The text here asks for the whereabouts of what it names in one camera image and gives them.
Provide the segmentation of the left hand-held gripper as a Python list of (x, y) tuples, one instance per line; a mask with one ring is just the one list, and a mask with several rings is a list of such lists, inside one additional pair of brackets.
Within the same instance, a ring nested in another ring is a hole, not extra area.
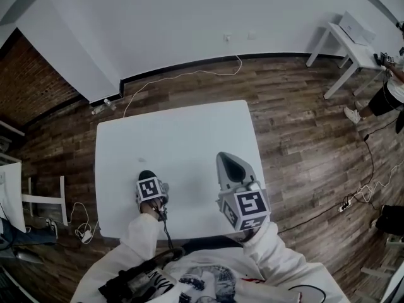
[(153, 205), (159, 200), (160, 204), (155, 207), (160, 213), (166, 213), (166, 204), (169, 201), (169, 184), (162, 182), (156, 175), (139, 175), (136, 182), (136, 202), (142, 213), (142, 203)]

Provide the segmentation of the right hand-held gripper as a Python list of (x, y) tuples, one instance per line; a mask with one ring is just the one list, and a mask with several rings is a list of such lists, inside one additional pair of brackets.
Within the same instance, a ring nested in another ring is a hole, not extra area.
[(252, 166), (231, 153), (219, 152), (217, 176), (222, 190), (217, 199), (220, 212), (235, 232), (258, 229), (270, 216), (268, 196), (256, 180)]

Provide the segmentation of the person's right forearm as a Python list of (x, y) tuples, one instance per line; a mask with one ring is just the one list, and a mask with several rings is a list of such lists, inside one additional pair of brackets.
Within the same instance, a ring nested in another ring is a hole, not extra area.
[(243, 248), (244, 254), (256, 263), (261, 275), (272, 285), (301, 280), (307, 273), (305, 257), (285, 246), (274, 222), (265, 222)]

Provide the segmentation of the person's left forearm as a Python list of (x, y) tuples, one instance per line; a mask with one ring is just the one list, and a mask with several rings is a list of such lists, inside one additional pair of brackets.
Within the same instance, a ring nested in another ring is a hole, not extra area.
[(140, 215), (129, 224), (127, 232), (120, 239), (121, 244), (128, 246), (143, 260), (155, 255), (161, 226), (158, 221), (161, 208), (159, 199), (142, 202)]

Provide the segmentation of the white square table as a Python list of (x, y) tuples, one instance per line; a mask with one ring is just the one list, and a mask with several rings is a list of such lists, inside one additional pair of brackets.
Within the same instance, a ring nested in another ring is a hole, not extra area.
[(120, 238), (138, 215), (136, 182), (143, 170), (169, 184), (161, 239), (231, 234), (220, 212), (216, 156), (249, 163), (264, 181), (258, 143), (244, 100), (196, 105), (105, 121), (97, 126), (95, 191), (104, 237)]

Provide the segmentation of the person's black trouser leg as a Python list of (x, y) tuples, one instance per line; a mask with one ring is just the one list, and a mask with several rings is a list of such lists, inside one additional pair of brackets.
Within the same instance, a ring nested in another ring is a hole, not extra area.
[(183, 246), (185, 251), (216, 250), (231, 247), (242, 247), (242, 244), (224, 235), (191, 239)]

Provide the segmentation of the black chest device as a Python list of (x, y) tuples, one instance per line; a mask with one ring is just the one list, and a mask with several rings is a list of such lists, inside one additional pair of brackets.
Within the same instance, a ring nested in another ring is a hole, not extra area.
[(175, 286), (160, 268), (145, 270), (141, 266), (120, 271), (98, 288), (107, 303), (147, 303), (171, 291)]

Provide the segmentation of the person's white printed shirt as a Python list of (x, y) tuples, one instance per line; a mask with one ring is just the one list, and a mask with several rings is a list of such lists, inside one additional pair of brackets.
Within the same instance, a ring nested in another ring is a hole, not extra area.
[(174, 288), (147, 303), (350, 303), (321, 263), (301, 280), (272, 285), (243, 247), (192, 252), (162, 270)]

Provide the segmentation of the white tilted-top table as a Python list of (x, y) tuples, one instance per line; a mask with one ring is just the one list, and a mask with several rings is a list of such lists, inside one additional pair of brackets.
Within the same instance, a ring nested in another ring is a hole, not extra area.
[(21, 162), (0, 166), (0, 217), (9, 220), (10, 224), (19, 231), (26, 233), (23, 202), (47, 205), (59, 205), (61, 207), (62, 224), (68, 226), (66, 211), (65, 177), (60, 176), (59, 197), (34, 196), (23, 194), (21, 188)]

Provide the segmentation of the small white table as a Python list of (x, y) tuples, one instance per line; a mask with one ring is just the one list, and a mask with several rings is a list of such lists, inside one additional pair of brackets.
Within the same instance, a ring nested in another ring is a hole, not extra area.
[(25, 141), (25, 133), (0, 119), (0, 166), (22, 163), (22, 160), (9, 154)]

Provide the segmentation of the black bag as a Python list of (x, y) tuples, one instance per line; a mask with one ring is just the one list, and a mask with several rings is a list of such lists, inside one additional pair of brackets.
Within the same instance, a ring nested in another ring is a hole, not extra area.
[(376, 228), (387, 234), (404, 236), (404, 206), (384, 205), (376, 220)]

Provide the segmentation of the black metal rack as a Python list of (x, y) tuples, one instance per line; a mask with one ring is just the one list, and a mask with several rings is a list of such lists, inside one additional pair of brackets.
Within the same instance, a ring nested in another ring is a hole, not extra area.
[(40, 303), (0, 266), (0, 303)]

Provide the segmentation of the white side table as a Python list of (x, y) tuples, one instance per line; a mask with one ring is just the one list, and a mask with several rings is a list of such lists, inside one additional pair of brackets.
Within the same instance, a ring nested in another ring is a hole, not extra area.
[(343, 47), (346, 52), (342, 63), (339, 65), (341, 69), (342, 66), (350, 59), (352, 64), (350, 67), (342, 74), (342, 76), (328, 89), (328, 91), (323, 95), (325, 100), (329, 99), (333, 94), (342, 87), (342, 85), (356, 72), (358, 69), (371, 69), (376, 70), (376, 75), (372, 77), (369, 81), (363, 83), (358, 87), (353, 95), (356, 97), (361, 92), (363, 92), (373, 81), (380, 77), (385, 70), (384, 67), (378, 66), (374, 58), (374, 49), (369, 46), (355, 44), (348, 35), (341, 29), (341, 27), (334, 23), (328, 23), (326, 30), (316, 44), (312, 54), (306, 62), (306, 66), (310, 68), (313, 62), (318, 57), (323, 45), (325, 44), (329, 35), (332, 35), (339, 45)]

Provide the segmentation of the white box on side table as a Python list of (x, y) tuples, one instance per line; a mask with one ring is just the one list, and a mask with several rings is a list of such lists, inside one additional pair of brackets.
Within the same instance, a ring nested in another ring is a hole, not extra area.
[(338, 25), (355, 44), (368, 46), (376, 38), (372, 28), (349, 11), (344, 12)]

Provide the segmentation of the white furniture frame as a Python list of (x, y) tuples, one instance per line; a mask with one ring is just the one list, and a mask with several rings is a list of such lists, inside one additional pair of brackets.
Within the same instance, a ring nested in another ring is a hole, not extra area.
[(355, 291), (355, 294), (365, 300), (366, 303), (392, 303), (394, 301), (393, 297), (400, 291), (400, 287), (404, 287), (404, 284), (402, 285), (404, 279), (404, 257), (399, 267), (381, 265), (377, 270), (362, 267), (360, 272), (386, 281), (386, 287), (381, 298), (363, 294), (359, 290)]

